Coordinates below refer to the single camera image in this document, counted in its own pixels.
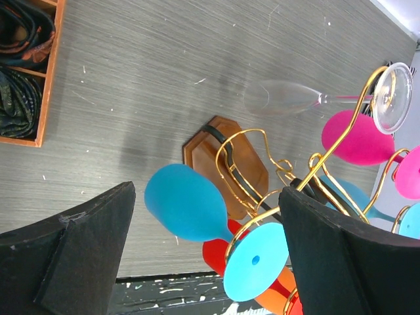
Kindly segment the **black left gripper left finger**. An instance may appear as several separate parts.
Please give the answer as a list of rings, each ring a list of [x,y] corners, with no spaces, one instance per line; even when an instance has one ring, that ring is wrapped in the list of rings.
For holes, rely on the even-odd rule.
[[[106,314],[133,216],[131,181],[1,234],[2,314]]]

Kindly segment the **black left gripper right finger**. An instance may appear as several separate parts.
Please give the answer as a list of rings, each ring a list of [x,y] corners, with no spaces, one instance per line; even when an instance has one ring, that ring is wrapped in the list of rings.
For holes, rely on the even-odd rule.
[[[419,313],[419,240],[348,217],[292,187],[278,204],[304,314]]]

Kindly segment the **pink wine glass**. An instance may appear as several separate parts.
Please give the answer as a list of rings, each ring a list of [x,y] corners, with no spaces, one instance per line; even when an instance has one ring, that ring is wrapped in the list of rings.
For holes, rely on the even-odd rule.
[[[322,131],[322,144],[326,150],[344,133],[352,116],[352,110],[344,110],[327,121]],[[381,133],[371,117],[358,114],[354,126],[333,153],[348,163],[372,166],[388,161],[395,152],[393,137]],[[394,160],[399,163],[394,176],[397,191],[406,199],[418,200],[419,147]]]

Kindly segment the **clear champagne flute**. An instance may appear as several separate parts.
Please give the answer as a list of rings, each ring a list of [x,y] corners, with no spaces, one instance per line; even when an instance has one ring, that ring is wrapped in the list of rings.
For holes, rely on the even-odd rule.
[[[362,100],[362,113],[368,116],[369,100],[377,79],[373,80],[373,87],[367,89]],[[290,81],[266,80],[250,83],[245,88],[243,103],[252,114],[284,115],[327,104],[356,104],[358,99],[358,95],[331,95]]]

